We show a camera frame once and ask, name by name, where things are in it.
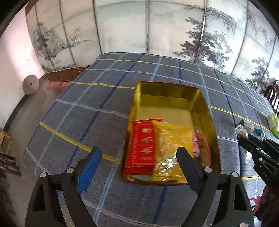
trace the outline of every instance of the white wall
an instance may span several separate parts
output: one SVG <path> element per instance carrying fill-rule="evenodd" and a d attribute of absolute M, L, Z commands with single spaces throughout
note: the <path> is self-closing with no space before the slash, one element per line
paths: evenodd
<path fill-rule="evenodd" d="M 32 46 L 25 7 L 18 12 L 0 38 L 0 127 L 24 96 L 23 80 L 30 74 L 40 78 L 44 71 Z"/>

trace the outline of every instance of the gray tablecloth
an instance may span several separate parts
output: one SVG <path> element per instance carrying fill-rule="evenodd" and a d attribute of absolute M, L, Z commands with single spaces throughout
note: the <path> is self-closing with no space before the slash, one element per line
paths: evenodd
<path fill-rule="evenodd" d="M 235 124 L 241 118 L 268 130 L 269 102 L 225 74 L 186 61 L 138 53 L 106 53 L 84 71 L 54 103 L 26 148 L 25 162 L 39 175 L 61 173 L 99 146 L 101 164 L 82 199 L 98 226 L 180 226 L 197 195 L 188 185 L 146 186 L 124 183 L 120 162 L 134 88 L 138 81 L 184 84 L 201 90 L 217 133 L 222 173 L 236 171 L 249 198 L 264 182 L 246 163 Z M 206 223 L 217 209 L 217 193 Z"/>

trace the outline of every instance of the green package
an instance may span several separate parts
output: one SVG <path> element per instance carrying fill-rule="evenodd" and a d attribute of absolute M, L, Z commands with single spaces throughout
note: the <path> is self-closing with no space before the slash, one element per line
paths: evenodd
<path fill-rule="evenodd" d="M 267 116 L 267 121 L 270 131 L 279 139 L 278 117 L 276 117 L 275 113 L 271 113 Z"/>

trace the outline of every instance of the blue gripper pad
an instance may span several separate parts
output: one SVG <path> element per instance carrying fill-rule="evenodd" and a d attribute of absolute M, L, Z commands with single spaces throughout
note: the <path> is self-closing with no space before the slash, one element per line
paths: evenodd
<path fill-rule="evenodd" d="M 87 165 L 84 167 L 83 172 L 78 176 L 78 184 L 76 190 L 79 194 L 86 191 L 95 175 L 95 172 L 101 162 L 102 151 L 98 148 L 91 159 L 87 161 Z"/>

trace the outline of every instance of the brown snack package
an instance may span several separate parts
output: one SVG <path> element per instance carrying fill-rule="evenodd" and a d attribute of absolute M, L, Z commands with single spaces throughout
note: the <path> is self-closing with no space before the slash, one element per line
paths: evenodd
<path fill-rule="evenodd" d="M 199 149 L 200 149 L 200 156 L 199 161 L 203 167 L 210 167 L 211 166 L 211 151 L 207 140 L 204 134 L 198 129 L 195 128 L 196 136 L 198 138 Z"/>

